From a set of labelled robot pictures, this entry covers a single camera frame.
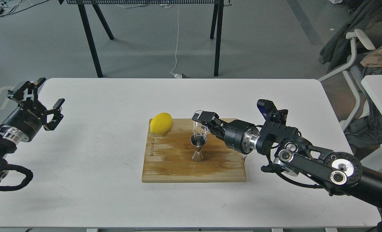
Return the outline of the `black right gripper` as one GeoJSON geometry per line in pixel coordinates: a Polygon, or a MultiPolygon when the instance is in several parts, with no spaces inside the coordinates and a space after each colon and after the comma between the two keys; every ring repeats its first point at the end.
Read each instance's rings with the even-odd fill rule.
{"type": "Polygon", "coordinates": [[[216,138],[223,140],[227,147],[241,154],[256,150],[259,130],[252,123],[242,120],[223,123],[214,112],[196,111],[196,125],[206,127],[216,138]]]}

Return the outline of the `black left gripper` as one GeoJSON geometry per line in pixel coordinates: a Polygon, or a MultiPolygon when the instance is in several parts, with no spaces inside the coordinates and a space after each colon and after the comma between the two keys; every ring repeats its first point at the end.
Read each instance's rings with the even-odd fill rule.
{"type": "Polygon", "coordinates": [[[8,90],[7,98],[17,103],[18,107],[0,125],[3,137],[14,143],[29,142],[39,132],[42,125],[46,131],[53,131],[63,119],[61,106],[65,99],[61,98],[51,110],[38,100],[38,88],[46,81],[39,78],[34,82],[19,83],[12,91],[8,90]],[[48,115],[53,115],[47,123],[48,115]]]}

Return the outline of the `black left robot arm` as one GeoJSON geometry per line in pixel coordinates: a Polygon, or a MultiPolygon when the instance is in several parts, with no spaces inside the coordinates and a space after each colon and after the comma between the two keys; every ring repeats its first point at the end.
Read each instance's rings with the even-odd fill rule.
{"type": "Polygon", "coordinates": [[[7,97],[17,103],[17,108],[0,125],[0,182],[9,171],[16,171],[25,177],[16,186],[0,186],[0,191],[20,190],[27,186],[34,176],[31,170],[8,163],[5,156],[14,153],[21,141],[31,141],[41,128],[46,131],[55,130],[63,119],[63,98],[58,99],[50,110],[38,99],[38,89],[45,81],[46,78],[39,78],[33,82],[25,81],[8,91],[7,97]]]}

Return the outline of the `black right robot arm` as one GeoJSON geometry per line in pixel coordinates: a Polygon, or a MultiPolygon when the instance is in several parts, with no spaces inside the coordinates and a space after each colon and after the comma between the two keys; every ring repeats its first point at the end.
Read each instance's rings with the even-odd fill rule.
{"type": "Polygon", "coordinates": [[[325,189],[330,196],[353,196],[382,209],[382,173],[364,167],[352,154],[312,145],[297,128],[286,125],[288,110],[278,110],[272,101],[259,99],[257,108],[265,119],[263,125],[228,123],[209,111],[196,111],[192,120],[234,151],[266,156],[268,165],[261,167],[265,173],[276,173],[303,188],[325,189]]]}

